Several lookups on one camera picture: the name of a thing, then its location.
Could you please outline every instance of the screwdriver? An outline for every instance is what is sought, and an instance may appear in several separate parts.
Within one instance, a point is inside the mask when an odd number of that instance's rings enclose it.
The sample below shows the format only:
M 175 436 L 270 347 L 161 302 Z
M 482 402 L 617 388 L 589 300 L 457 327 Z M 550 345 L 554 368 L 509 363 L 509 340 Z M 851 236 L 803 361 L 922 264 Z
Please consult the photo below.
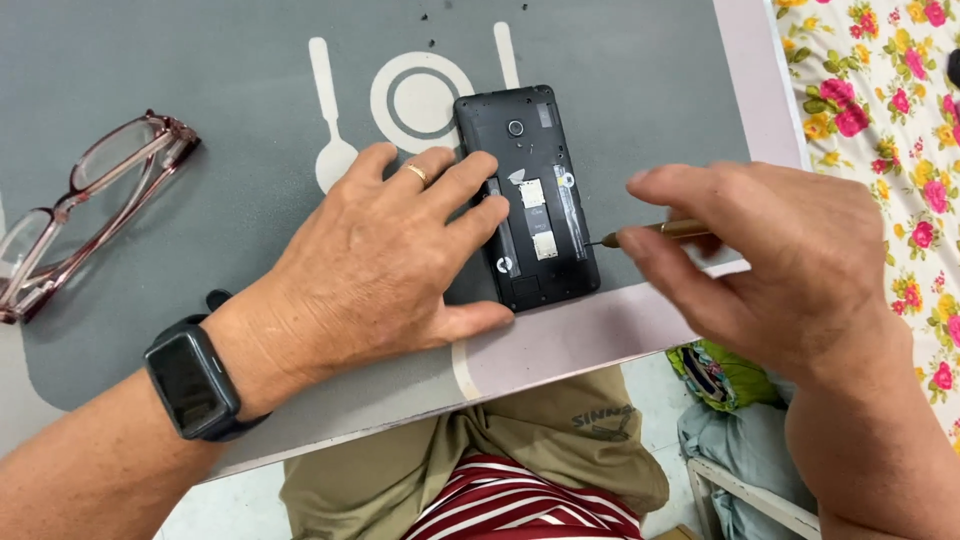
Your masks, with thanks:
M 667 238 L 679 239 L 690 238 L 691 236 L 703 236 L 710 234 L 710 229 L 696 219 L 682 219 L 680 221 L 667 221 L 655 225 L 647 225 L 647 229 L 663 234 Z M 603 237 L 599 242 L 590 242 L 588 246 L 604 246 L 612 249 L 619 249 L 620 242 L 616 239 L 616 233 L 610 233 Z

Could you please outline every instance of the finger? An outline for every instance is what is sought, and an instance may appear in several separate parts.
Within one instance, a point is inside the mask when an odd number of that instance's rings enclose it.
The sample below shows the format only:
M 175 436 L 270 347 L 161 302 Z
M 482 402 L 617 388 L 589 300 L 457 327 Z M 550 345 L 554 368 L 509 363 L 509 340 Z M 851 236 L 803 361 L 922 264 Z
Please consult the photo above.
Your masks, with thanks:
M 338 182 L 346 184 L 381 185 L 383 169 L 396 159 L 396 147 L 389 142 L 372 144 L 357 156 L 344 178 Z
M 440 178 L 440 175 L 442 175 L 447 167 L 452 165 L 455 160 L 456 155 L 450 148 L 445 146 L 427 148 L 423 152 L 409 158 L 400 166 L 394 176 L 387 180 L 387 189 L 392 192 L 391 196 L 395 197 L 416 195 Z M 408 164 L 417 167 L 426 178 L 422 178 L 417 169 L 408 167 Z
M 694 331 L 721 344 L 735 342 L 744 331 L 745 307 L 739 297 L 697 268 L 677 242 L 643 227 L 622 229 L 617 239 Z
M 496 227 L 510 214 L 506 197 L 493 195 L 446 226 L 450 254 L 455 257 L 457 270 L 467 263 L 473 252 L 493 236 Z
M 738 165 L 666 165 L 634 176 L 627 191 L 641 201 L 679 209 L 702 221 L 755 266 L 779 252 L 774 231 L 789 211 Z
M 683 210 L 670 209 L 667 215 L 667 221 L 682 221 L 684 219 L 690 219 L 690 214 Z M 723 247 L 723 240 L 714 234 L 701 234 L 699 236 L 682 238 L 680 243 L 682 245 L 693 244 L 696 246 L 701 258 L 713 258 Z
M 445 343 L 498 329 L 514 321 L 514 313 L 496 302 L 448 306 L 441 312 L 434 334 Z
M 446 221 L 454 210 L 476 194 L 496 173 L 496 158 L 486 152 L 474 152 L 446 170 L 421 196 L 420 204 Z

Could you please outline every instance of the gold ring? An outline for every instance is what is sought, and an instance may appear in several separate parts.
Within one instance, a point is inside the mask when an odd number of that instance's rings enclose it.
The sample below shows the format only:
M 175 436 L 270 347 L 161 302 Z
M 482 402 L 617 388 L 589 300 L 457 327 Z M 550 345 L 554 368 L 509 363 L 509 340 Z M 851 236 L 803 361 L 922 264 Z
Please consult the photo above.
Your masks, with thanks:
M 423 181 L 423 189 L 426 189 L 427 187 L 430 186 L 430 181 L 429 179 L 426 178 L 426 173 L 423 172 L 423 169 L 417 167 L 413 163 L 407 163 L 406 165 L 403 165 L 403 166 L 417 173 L 417 176 L 419 176 L 420 179 Z

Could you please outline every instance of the striped shirt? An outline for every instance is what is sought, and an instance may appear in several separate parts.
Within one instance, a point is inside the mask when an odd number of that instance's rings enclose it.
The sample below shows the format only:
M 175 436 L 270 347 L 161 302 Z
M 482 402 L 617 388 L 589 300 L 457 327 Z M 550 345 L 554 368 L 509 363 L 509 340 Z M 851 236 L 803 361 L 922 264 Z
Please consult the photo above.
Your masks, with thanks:
M 492 455 L 460 460 L 402 540 L 640 540 L 636 514 L 609 493 L 542 479 Z

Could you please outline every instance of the smartphone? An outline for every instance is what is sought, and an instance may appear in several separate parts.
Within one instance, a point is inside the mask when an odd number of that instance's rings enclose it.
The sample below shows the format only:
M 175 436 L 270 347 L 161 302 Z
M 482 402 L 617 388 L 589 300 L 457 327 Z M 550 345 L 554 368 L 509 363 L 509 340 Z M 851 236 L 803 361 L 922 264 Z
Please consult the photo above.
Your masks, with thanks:
M 500 303 L 523 311 L 587 295 L 600 286 L 557 96 L 529 86 L 466 96 L 454 118 L 467 153 L 499 162 L 474 203 L 510 201 L 510 215 L 484 247 Z

